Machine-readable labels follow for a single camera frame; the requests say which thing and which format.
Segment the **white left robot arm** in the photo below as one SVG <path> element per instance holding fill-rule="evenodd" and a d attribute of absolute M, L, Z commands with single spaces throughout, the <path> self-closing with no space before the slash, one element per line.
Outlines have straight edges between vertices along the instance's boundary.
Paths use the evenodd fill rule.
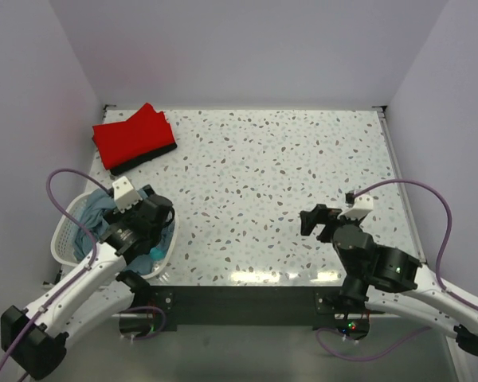
<path fill-rule="evenodd" d="M 40 298 L 0 317 L 1 347 L 34 380 L 51 374 L 77 338 L 113 314 L 149 310 L 147 277 L 129 269 L 175 219 L 172 202 L 155 193 L 106 215 L 108 229 L 86 259 Z"/>

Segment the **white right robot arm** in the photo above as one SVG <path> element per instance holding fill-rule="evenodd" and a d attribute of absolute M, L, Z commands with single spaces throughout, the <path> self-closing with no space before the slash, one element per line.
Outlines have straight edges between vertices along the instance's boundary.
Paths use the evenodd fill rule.
<path fill-rule="evenodd" d="M 478 298 L 458 290 L 455 299 L 436 274 L 406 252 L 378 244 L 361 224 L 374 208 L 370 197 L 346 209 L 317 204 L 300 213 L 300 234 L 321 224 L 319 242 L 330 244 L 345 271 L 339 306 L 350 313 L 377 310 L 440 330 L 459 348 L 478 357 Z"/>

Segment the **grey-blue t-shirt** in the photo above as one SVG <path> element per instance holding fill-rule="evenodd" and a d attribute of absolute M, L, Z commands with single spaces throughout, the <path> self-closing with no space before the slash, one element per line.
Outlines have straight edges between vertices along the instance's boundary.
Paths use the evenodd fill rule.
<path fill-rule="evenodd" d="M 95 239 L 98 239 L 108 228 L 108 223 L 104 220 L 104 214 L 114 209 L 115 206 L 115 202 L 110 196 L 107 196 L 102 189 L 96 189 L 88 196 L 87 204 L 80 215 L 79 221 L 92 233 Z M 166 226 L 161 233 L 160 241 L 153 247 L 164 251 L 166 257 L 174 235 L 174 226 L 174 221 Z M 72 240 L 72 247 L 73 254 L 78 262 L 92 250 L 92 241 L 81 228 L 76 231 Z M 148 275 L 153 271 L 153 267 L 160 265 L 162 261 L 153 261 L 148 253 L 135 258 L 127 269 L 135 271 L 139 275 Z"/>

